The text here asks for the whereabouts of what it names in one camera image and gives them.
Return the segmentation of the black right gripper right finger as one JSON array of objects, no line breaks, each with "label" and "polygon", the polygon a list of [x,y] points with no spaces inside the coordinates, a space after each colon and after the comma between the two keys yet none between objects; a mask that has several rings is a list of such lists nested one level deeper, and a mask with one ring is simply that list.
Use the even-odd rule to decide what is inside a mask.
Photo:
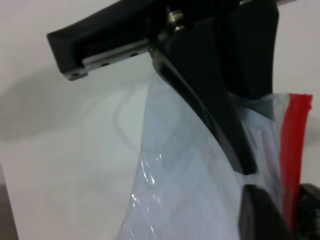
[{"label": "black right gripper right finger", "polygon": [[310,183],[300,185],[296,239],[320,239],[320,188]]}]

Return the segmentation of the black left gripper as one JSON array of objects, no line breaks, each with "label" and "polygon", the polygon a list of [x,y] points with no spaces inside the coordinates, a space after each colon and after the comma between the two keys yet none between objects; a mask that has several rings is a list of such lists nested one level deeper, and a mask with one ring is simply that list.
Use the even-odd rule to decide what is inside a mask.
[{"label": "black left gripper", "polygon": [[82,78],[93,68],[128,57],[134,48],[146,49],[151,37],[213,25],[220,54],[220,20],[238,5],[276,5],[274,0],[120,0],[47,39],[59,71],[69,80]]}]

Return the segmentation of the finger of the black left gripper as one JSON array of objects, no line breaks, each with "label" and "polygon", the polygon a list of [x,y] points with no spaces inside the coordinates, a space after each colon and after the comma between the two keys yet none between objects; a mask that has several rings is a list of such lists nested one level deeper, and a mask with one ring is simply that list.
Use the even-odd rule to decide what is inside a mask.
[{"label": "finger of the black left gripper", "polygon": [[278,21],[275,4],[239,4],[221,18],[219,56],[230,93],[255,100],[273,92]]},{"label": "finger of the black left gripper", "polygon": [[154,69],[198,115],[233,170],[256,173],[254,154],[221,71],[213,26],[204,23],[149,42]]}]

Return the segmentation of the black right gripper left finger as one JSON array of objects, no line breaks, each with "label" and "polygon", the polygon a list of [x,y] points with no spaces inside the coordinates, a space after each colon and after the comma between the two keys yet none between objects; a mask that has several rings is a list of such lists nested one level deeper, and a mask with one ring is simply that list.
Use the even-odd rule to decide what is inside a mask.
[{"label": "black right gripper left finger", "polygon": [[293,238],[271,196],[253,184],[246,184],[242,188],[238,230],[241,240]]}]

